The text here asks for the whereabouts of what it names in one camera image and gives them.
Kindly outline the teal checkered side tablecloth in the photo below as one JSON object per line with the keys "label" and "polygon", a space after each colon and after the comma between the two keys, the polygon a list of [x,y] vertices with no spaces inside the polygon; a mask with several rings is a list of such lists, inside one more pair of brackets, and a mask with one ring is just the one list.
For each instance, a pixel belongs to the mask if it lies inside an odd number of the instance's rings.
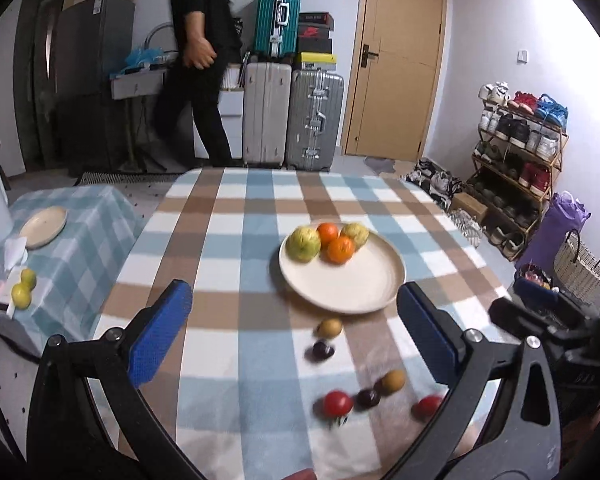
{"label": "teal checkered side tablecloth", "polygon": [[31,305],[15,310],[12,318],[0,319],[0,336],[31,356],[40,356],[55,334],[68,341],[93,336],[102,305],[144,226],[120,191],[91,185],[20,196],[10,206],[15,230],[53,206],[67,211],[66,224],[50,244],[29,252],[26,266],[36,273]]}

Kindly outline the shoe rack with shoes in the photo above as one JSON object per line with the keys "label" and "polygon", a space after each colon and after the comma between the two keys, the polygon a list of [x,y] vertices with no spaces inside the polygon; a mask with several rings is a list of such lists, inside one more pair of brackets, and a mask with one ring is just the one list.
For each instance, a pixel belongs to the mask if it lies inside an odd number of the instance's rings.
{"label": "shoe rack with shoes", "polygon": [[478,91],[482,112],[466,192],[486,206],[489,243],[513,262],[539,229],[562,173],[569,110],[544,93],[509,93],[504,81]]}

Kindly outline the brown longan near plate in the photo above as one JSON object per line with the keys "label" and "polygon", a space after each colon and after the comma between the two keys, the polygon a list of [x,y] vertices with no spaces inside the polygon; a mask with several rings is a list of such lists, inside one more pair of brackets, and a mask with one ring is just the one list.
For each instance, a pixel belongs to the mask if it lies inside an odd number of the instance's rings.
{"label": "brown longan near plate", "polygon": [[315,335],[321,339],[335,339],[343,329],[343,324],[339,318],[326,318],[317,325]]}

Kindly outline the dark plum near plate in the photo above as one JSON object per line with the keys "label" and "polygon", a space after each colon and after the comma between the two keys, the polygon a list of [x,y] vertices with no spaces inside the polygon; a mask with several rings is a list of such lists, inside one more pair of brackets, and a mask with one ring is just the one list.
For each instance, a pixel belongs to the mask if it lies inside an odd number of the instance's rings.
{"label": "dark plum near plate", "polygon": [[332,358],[335,347],[326,340],[317,340],[311,347],[311,359],[314,362],[323,362]]}

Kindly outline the beige suitcase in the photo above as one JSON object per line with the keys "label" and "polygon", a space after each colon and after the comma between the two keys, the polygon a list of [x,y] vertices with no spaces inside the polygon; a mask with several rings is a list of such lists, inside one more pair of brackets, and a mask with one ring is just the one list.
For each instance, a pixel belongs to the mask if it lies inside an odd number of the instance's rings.
{"label": "beige suitcase", "polygon": [[242,112],[242,159],[247,165],[281,167],[285,159],[291,67],[246,66]]}

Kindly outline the woven basket bag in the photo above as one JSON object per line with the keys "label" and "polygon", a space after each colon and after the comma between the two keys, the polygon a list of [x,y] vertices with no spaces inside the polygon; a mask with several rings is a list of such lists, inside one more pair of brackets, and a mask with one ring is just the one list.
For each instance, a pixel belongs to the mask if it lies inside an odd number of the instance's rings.
{"label": "woven basket bag", "polygon": [[554,259],[554,273],[572,296],[587,304],[600,302],[600,258],[581,242],[578,230],[566,234]]}

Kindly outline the large orange mandarin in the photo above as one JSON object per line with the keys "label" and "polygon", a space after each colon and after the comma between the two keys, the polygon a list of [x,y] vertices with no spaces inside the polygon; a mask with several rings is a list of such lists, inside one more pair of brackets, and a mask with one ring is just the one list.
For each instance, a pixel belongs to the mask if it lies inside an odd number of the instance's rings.
{"label": "large orange mandarin", "polygon": [[326,248],[326,257],[329,262],[341,266],[348,262],[355,252],[355,242],[348,236],[340,235],[329,242]]}

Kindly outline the red tomato with stem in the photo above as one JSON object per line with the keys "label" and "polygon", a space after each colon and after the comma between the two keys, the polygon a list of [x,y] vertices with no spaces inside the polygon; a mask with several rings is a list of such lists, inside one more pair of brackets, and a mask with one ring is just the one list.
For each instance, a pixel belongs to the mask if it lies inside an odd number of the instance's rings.
{"label": "red tomato with stem", "polygon": [[323,415],[338,426],[343,425],[353,410],[353,400],[344,391],[332,390],[324,395],[322,401]]}

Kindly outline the stack of shoe boxes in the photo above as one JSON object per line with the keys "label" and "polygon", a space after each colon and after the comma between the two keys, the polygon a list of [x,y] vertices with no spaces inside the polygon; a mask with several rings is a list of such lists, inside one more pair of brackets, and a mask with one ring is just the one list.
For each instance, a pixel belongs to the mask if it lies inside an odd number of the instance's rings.
{"label": "stack of shoe boxes", "polygon": [[337,57],[332,47],[335,19],[328,12],[302,12],[299,15],[296,70],[334,72]]}

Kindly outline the large green-yellow guava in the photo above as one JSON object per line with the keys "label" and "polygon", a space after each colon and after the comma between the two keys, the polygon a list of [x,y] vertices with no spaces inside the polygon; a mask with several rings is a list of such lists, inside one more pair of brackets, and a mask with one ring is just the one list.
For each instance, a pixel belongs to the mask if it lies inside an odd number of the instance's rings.
{"label": "large green-yellow guava", "polygon": [[285,243],[288,256],[294,261],[308,263],[321,251],[322,240],[312,226],[298,226]]}

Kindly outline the cream round plate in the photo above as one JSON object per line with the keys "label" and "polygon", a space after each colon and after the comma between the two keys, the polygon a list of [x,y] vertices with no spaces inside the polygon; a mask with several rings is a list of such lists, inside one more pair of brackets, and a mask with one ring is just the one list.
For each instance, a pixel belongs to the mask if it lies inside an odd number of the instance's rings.
{"label": "cream round plate", "polygon": [[403,260],[385,237],[372,231],[366,244],[343,263],[316,256],[304,263],[291,258],[286,236],[278,250],[278,265],[288,286],[310,304],[340,314],[379,311],[396,301],[406,281]]}

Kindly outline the person in black clothes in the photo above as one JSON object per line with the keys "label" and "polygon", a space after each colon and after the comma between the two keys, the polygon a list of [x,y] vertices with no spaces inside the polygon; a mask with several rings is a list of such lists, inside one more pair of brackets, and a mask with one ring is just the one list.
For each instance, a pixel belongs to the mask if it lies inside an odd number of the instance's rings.
{"label": "person in black clothes", "polygon": [[230,0],[170,0],[178,55],[170,67],[214,68],[220,87],[230,58],[239,52],[240,39],[230,12]]}

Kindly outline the brown longan lower right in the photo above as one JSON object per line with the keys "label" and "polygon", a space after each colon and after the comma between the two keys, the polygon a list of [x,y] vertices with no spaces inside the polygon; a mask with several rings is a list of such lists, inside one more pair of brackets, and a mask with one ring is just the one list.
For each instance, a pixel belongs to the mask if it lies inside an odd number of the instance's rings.
{"label": "brown longan lower right", "polygon": [[404,370],[389,370],[379,379],[377,389],[384,396],[391,396],[400,391],[406,384],[406,374]]}

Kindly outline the dark plum lower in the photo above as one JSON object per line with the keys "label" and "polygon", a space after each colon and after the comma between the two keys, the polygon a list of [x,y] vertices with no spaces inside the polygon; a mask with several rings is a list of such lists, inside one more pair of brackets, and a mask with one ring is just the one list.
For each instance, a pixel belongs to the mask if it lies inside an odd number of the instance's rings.
{"label": "dark plum lower", "polygon": [[355,405],[359,411],[367,411],[380,403],[381,394],[374,388],[361,389],[355,396]]}

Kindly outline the wooden door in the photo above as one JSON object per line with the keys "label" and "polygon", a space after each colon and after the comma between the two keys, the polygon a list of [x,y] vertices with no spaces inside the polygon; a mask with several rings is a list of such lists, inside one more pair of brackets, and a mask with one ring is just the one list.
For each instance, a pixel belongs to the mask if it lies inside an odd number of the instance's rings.
{"label": "wooden door", "polygon": [[341,145],[419,159],[442,63],[448,0],[360,0]]}

